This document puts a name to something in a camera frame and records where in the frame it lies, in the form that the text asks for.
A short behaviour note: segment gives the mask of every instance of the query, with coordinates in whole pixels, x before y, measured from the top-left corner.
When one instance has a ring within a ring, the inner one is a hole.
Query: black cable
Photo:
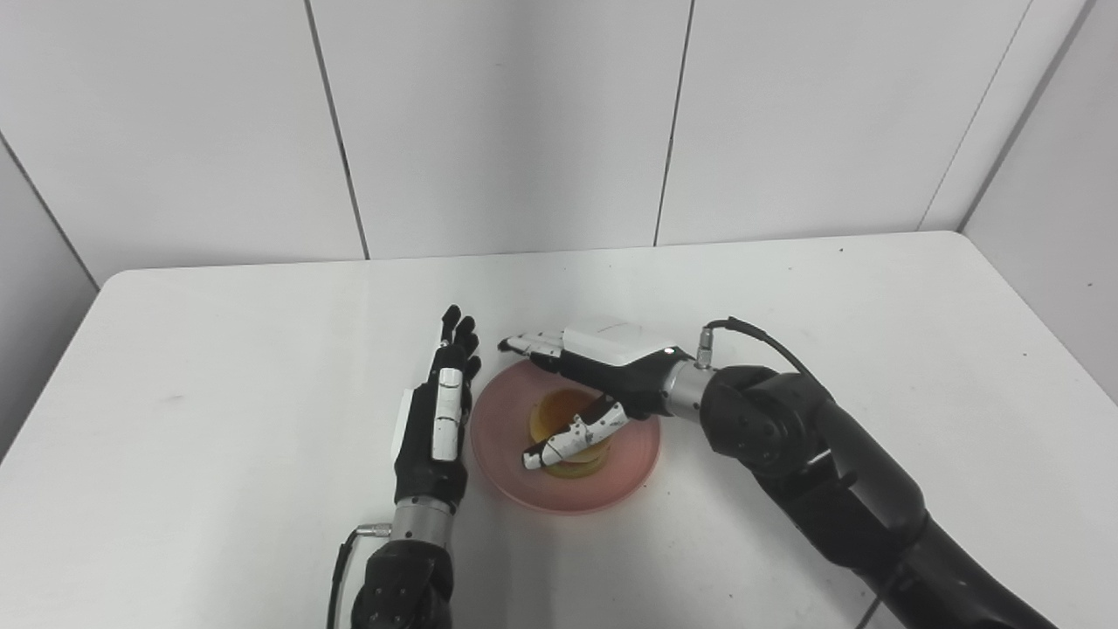
[[[334,560],[334,575],[330,583],[330,602],[326,608],[326,629],[334,629],[338,619],[338,595],[342,590],[342,581],[345,580],[345,568],[349,566],[349,557],[353,552],[353,542],[357,540],[354,528],[345,542],[338,547],[338,559]]]
[[[892,576],[890,576],[889,580],[885,581],[885,584],[881,588],[881,591],[878,592],[878,595],[873,598],[873,602],[870,603],[870,608],[865,610],[865,613],[862,614],[862,620],[859,621],[859,623],[854,627],[854,629],[865,629],[865,626],[870,623],[870,619],[873,618],[873,614],[878,611],[878,608],[881,607],[881,601],[885,598],[885,594],[888,594],[889,591],[893,589],[893,585],[897,584],[897,581],[900,579],[903,572],[904,572],[903,564],[898,563],[897,570],[894,570]]]
[[[777,354],[779,354],[780,356],[784,358],[785,361],[787,361],[788,363],[790,363],[792,366],[797,372],[799,372],[800,374],[803,374],[809,381],[812,381],[813,383],[815,383],[816,387],[818,387],[819,389],[822,389],[823,392],[827,394],[827,398],[832,398],[831,392],[827,391],[827,388],[823,387],[823,383],[821,383],[819,380],[815,378],[815,374],[813,374],[811,371],[808,371],[807,366],[804,365],[799,361],[799,359],[796,359],[795,354],[793,354],[790,351],[788,351],[787,347],[780,345],[780,343],[778,341],[776,341],[775,339],[770,337],[768,335],[768,333],[766,333],[765,331],[758,328],[757,326],[755,326],[752,324],[749,324],[747,322],[742,322],[741,320],[738,320],[736,317],[730,317],[728,320],[719,320],[719,321],[716,321],[716,322],[711,322],[711,323],[707,324],[707,327],[710,328],[710,330],[712,330],[712,331],[719,330],[719,328],[724,328],[727,331],[735,332],[735,333],[738,333],[738,334],[742,334],[742,335],[746,335],[747,337],[755,339],[755,340],[764,343],[765,345],[767,345],[767,346],[771,347],[773,350],[775,350],[777,352]]]

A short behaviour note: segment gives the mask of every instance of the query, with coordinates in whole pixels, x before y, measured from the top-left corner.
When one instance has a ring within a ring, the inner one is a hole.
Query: white wall
[[[314,0],[373,257],[650,245],[689,0]]]
[[[1118,400],[1118,2],[1097,2],[966,226]]]
[[[954,226],[1082,1],[0,0],[0,128],[98,280],[362,257],[313,4],[373,257]]]
[[[0,143],[0,458],[95,292]]]
[[[363,256],[300,0],[0,0],[0,128],[101,282]]]
[[[1025,11],[1069,3],[697,2],[660,241],[917,229]],[[1017,41],[1034,84],[1065,28]]]

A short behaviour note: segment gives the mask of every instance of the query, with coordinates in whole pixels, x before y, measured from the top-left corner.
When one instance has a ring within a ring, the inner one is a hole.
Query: robotic hand
[[[462,445],[473,404],[470,384],[481,370],[475,350],[473,318],[462,318],[458,306],[452,305],[443,316],[442,343],[427,381],[411,394],[395,466],[396,515],[388,543],[366,564],[364,584],[350,616],[354,629],[451,627],[454,574],[447,545],[466,490]],[[378,535],[385,528],[358,527],[342,545],[328,629],[334,629],[337,589],[354,536]]]
[[[713,332],[776,350],[798,373],[711,366]],[[699,336],[697,358],[614,320],[510,337],[514,352],[603,393],[566,429],[523,454],[525,468],[565,460],[651,414],[698,420],[719,455],[738,459],[832,563],[849,568],[911,629],[1054,629],[929,516],[916,482],[784,346],[729,318]]]

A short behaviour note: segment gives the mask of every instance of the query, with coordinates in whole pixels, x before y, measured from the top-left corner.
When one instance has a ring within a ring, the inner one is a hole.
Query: yellow cup
[[[552,435],[568,426],[575,414],[586,409],[597,395],[578,389],[560,389],[548,393],[532,408],[528,420],[528,432],[532,444],[547,441]],[[566,461],[543,468],[558,478],[582,478],[601,469],[609,455],[609,439],[587,448]]]

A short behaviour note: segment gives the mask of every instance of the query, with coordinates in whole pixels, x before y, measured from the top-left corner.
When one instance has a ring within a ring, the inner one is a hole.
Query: plate
[[[660,418],[629,422],[617,431],[597,473],[578,479],[525,470],[521,452],[532,445],[532,407],[558,389],[593,391],[522,361],[501,372],[482,391],[470,417],[470,444],[477,466],[502,494],[549,514],[578,515],[620,503],[641,488],[660,456]]]

